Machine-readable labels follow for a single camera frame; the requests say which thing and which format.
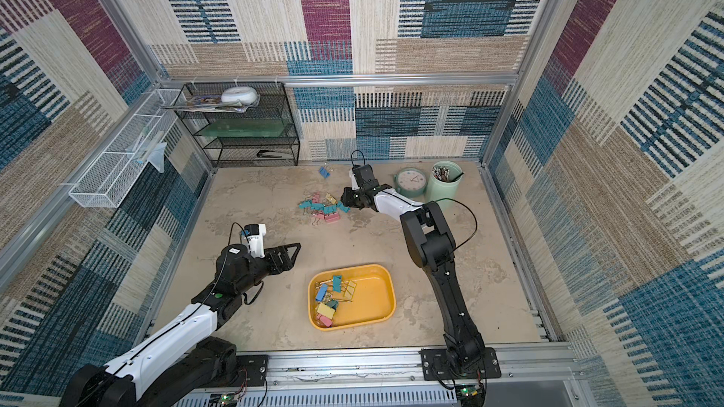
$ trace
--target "clock face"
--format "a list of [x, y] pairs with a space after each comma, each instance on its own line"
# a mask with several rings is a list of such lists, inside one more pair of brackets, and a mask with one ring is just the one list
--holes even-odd
[[403, 170], [397, 175], [397, 185], [405, 190], [415, 191], [427, 183], [425, 175], [417, 170]]

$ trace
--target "patterned wall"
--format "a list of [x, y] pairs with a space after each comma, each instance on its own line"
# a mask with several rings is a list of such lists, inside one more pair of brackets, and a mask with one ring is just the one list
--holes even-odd
[[287, 88], [302, 160], [482, 155], [508, 87]]
[[73, 206], [0, 297], [0, 400], [59, 396], [84, 364], [132, 347], [208, 173], [175, 124], [116, 209]]
[[[517, 70], [541, 0], [120, 2], [192, 78]], [[294, 89], [301, 159], [477, 157], [505, 88]]]
[[724, 404], [724, 0], [564, 0], [490, 168], [599, 405]]
[[97, 0], [0, 0], [0, 247], [149, 85]]

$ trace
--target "wire basket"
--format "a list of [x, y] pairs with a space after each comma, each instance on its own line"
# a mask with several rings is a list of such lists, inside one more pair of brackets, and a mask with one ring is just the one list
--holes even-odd
[[121, 131], [88, 167], [70, 196], [82, 207], [120, 206], [146, 165], [146, 149], [163, 141], [176, 114], [162, 107], [178, 98], [177, 89], [150, 93]]
[[[218, 82], [186, 84], [181, 88], [176, 104], [184, 104], [194, 96], [221, 96], [233, 86], [250, 86], [259, 94], [259, 103], [243, 113], [199, 112], [178, 110], [183, 124], [194, 135], [214, 167], [253, 167], [297, 165], [299, 136], [292, 110], [284, 89], [278, 82]], [[209, 135], [214, 124], [255, 121], [274, 123], [274, 132], [267, 136]]]

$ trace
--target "concrete floor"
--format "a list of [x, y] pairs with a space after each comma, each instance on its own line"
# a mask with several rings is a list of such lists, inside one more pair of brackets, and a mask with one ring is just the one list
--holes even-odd
[[[539, 341], [477, 168], [474, 162], [459, 163], [466, 175], [456, 199], [475, 212], [479, 223], [475, 237], [456, 252], [458, 280], [471, 316], [486, 343]], [[432, 164], [373, 167], [380, 183], [393, 185], [393, 175], [401, 168], [417, 167], [429, 173]], [[312, 225], [311, 216], [298, 208], [305, 191], [329, 192], [339, 199], [343, 188], [350, 185], [349, 164], [334, 168], [326, 180], [317, 173], [318, 166], [219, 170], [156, 324], [173, 319], [213, 280], [214, 261], [227, 245], [232, 222], [265, 223], [265, 246], [302, 244], [296, 266], [267, 277], [257, 301], [242, 306], [216, 336], [240, 350], [444, 344], [437, 302], [427, 277], [409, 257], [399, 222], [366, 209], [341, 213], [342, 219], [335, 223]], [[444, 211], [457, 242], [462, 242], [474, 230], [470, 213], [457, 204]], [[238, 229], [232, 239], [238, 239]], [[325, 270], [370, 263], [380, 264], [392, 274], [397, 297], [393, 317], [329, 332], [312, 327], [306, 307], [309, 280]]]

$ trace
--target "plastic tray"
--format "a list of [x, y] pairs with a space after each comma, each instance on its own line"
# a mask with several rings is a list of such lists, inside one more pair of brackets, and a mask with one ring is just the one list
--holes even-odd
[[[317, 302], [315, 285], [341, 275], [342, 281], [357, 283], [351, 302], [340, 302], [334, 321], [330, 328], [321, 327], [316, 323]], [[394, 300], [393, 279], [390, 273], [380, 265], [364, 265], [347, 267], [346, 269], [327, 270], [317, 274], [309, 282], [309, 321], [314, 328], [323, 332], [341, 330], [357, 325], [374, 324], [386, 321], [394, 314], [397, 302]]]

